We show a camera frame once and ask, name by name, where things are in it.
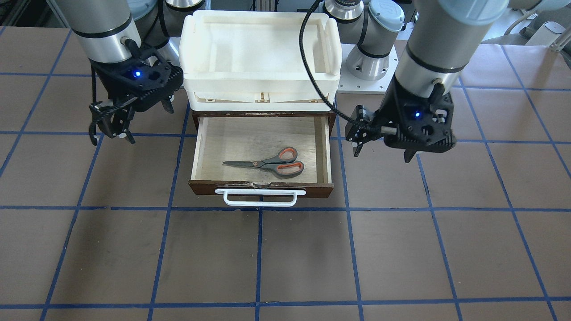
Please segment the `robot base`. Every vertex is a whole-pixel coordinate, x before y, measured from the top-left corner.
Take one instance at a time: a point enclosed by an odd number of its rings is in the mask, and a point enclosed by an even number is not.
[[[378,81],[366,81],[359,79],[347,70],[347,56],[354,47],[355,45],[348,45],[346,43],[341,44],[343,60],[341,62],[341,79],[339,80],[337,92],[343,94],[384,95],[387,92],[387,87],[391,82],[393,74],[395,74],[396,66],[399,62],[395,47],[391,49],[391,53],[389,54],[389,68],[387,73]]]

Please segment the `scissors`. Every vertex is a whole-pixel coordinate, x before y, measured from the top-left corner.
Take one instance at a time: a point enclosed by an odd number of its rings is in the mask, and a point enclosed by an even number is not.
[[[230,166],[254,167],[274,172],[279,177],[294,177],[303,171],[303,163],[295,161],[297,150],[293,147],[282,149],[276,156],[257,162],[223,162]]]

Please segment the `open drawer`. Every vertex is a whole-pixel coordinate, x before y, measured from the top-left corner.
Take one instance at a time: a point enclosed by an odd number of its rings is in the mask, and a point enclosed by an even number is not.
[[[259,161],[282,148],[297,149],[304,171],[280,178],[259,168],[234,167],[224,161]],[[333,190],[327,117],[199,118],[191,179],[195,194],[221,194],[233,206],[293,206],[298,196],[327,198]],[[239,202],[229,195],[284,195],[289,202]]]

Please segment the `table surface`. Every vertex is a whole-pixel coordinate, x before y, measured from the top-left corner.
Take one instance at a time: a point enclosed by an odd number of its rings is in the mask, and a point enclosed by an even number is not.
[[[192,193],[182,90],[174,115],[136,115],[135,145],[92,146],[89,73],[69,30],[0,27],[0,320],[571,319],[558,54],[481,45],[445,154],[354,158],[338,121],[333,193],[294,208]],[[347,113],[381,99],[337,96]]]

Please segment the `white plastic bin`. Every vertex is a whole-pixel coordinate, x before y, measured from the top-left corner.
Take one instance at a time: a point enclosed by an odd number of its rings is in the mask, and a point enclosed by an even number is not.
[[[304,13],[200,10],[184,20],[180,66],[197,111],[328,111],[299,53]],[[304,33],[309,67],[335,98],[341,69],[337,23],[312,14]]]

